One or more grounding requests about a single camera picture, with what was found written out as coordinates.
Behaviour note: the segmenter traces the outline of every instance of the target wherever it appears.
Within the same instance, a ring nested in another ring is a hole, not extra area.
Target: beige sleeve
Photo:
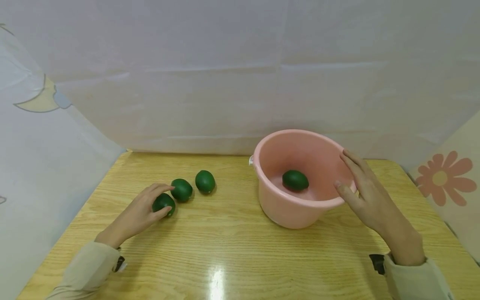
[[[428,259],[420,266],[395,264],[384,256],[385,279],[395,300],[454,300],[448,284],[435,263]]]
[[[117,265],[120,253],[105,244],[86,244],[65,269],[63,280],[47,300],[91,299]]]

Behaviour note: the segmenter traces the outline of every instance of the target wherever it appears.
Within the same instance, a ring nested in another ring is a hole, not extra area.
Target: fabric wall
[[[409,173],[480,266],[479,129],[477,113]]]
[[[0,24],[0,298],[13,300],[123,149]]]
[[[480,108],[478,0],[0,0],[85,117],[140,151],[280,129],[414,167]]]

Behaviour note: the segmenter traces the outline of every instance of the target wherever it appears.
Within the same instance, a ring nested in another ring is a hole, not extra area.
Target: green fruit
[[[178,202],[187,202],[192,196],[193,188],[185,179],[175,179],[172,181],[171,186],[175,187],[171,194]]]
[[[167,216],[171,216],[175,212],[175,201],[168,194],[162,193],[158,196],[152,205],[153,212],[157,212],[160,209],[171,206],[172,209],[168,212]]]
[[[282,176],[283,185],[292,191],[302,191],[308,188],[308,179],[302,172],[290,170]]]
[[[209,171],[201,170],[195,176],[195,185],[202,193],[210,194],[215,188],[215,179]]]

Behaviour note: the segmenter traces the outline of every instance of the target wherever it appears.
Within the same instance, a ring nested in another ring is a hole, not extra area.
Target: wood grain
[[[480,295],[480,270],[397,164],[369,165],[412,224],[457,299]],[[257,199],[245,156],[123,154],[85,203],[18,299],[42,299],[61,281],[75,253],[145,186],[213,173],[217,189],[197,193],[122,246],[128,267],[111,274],[98,299],[390,299],[368,254],[385,253],[381,238],[343,205],[313,226],[271,222]]]

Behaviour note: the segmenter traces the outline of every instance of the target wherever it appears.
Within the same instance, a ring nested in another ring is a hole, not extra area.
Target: plastic bucket
[[[334,182],[357,191],[353,176],[340,158],[343,147],[331,139],[305,130],[282,130],[262,139],[252,156],[259,179],[258,198],[265,214],[275,223],[292,229],[315,223],[323,213],[344,203]],[[309,187],[293,192],[282,184],[282,175],[298,170]]]

